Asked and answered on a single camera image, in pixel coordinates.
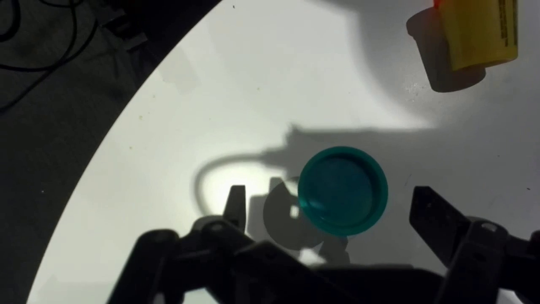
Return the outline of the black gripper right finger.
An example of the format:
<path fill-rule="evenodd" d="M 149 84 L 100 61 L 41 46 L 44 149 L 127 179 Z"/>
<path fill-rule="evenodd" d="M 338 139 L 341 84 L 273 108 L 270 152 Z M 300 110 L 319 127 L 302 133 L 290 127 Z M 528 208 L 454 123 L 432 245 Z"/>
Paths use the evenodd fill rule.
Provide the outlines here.
<path fill-rule="evenodd" d="M 408 215 L 412 228 L 449 267 L 471 221 L 429 186 L 417 186 Z"/>

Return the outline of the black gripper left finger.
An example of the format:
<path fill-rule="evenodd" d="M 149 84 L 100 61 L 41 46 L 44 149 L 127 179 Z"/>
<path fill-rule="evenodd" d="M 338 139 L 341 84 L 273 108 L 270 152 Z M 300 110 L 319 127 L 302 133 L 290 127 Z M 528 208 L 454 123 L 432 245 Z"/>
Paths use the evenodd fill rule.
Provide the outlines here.
<path fill-rule="evenodd" d="M 246 225 L 246 189 L 243 186 L 233 186 L 230 189 L 223 216 L 236 228 L 240 228 L 240 230 L 245 228 L 245 225 Z"/>

